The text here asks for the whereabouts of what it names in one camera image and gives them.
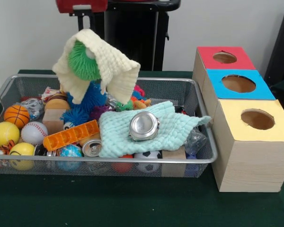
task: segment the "blue spiky toy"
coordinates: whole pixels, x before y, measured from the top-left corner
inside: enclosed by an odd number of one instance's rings
[[[89,114],[95,106],[103,106],[106,102],[106,94],[102,95],[100,91],[100,84],[91,82],[81,104],[77,105],[72,103],[73,97],[70,95],[70,93],[67,93],[67,102],[70,105],[71,109],[80,107],[82,110]]]
[[[89,121],[89,114],[80,107],[75,107],[64,112],[60,118],[64,123],[70,122],[71,126],[78,126]]]

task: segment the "wooden box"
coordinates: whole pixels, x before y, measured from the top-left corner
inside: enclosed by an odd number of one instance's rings
[[[284,182],[284,110],[278,100],[219,100],[213,163],[221,192],[279,192]]]
[[[203,90],[206,70],[255,70],[242,47],[197,47],[193,79]]]
[[[202,95],[213,120],[218,98],[275,100],[257,70],[207,70]]]

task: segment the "green spiky ball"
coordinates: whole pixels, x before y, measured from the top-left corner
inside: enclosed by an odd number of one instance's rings
[[[120,102],[117,102],[115,110],[117,112],[121,112],[121,111],[124,111],[124,110],[133,110],[133,102],[132,102],[132,100],[129,100],[127,102],[127,104],[125,104],[125,105],[120,103]]]
[[[68,65],[82,80],[92,81],[101,78],[96,59],[86,55],[86,46],[78,40],[68,55]]]

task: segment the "wire mesh basket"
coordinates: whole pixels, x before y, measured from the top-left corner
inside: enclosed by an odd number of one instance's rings
[[[206,115],[199,87],[191,79],[139,78],[137,84],[144,89],[152,104],[170,100],[174,105],[184,107],[190,116]],[[19,74],[7,79],[0,89],[0,122],[9,106],[19,102],[22,97],[40,96],[47,87],[59,89],[55,75]],[[195,160],[45,156],[11,158],[0,155],[0,174],[199,177],[207,165],[217,158],[210,127],[201,126],[199,130],[208,140]]]

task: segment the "yellow ball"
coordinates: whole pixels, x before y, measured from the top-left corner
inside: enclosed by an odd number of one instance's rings
[[[0,147],[2,145],[8,145],[10,140],[18,143],[20,137],[20,131],[16,125],[10,122],[0,123]]]
[[[19,143],[10,150],[9,155],[34,155],[35,147],[29,143]],[[33,160],[10,160],[14,169],[26,171],[34,167]]]

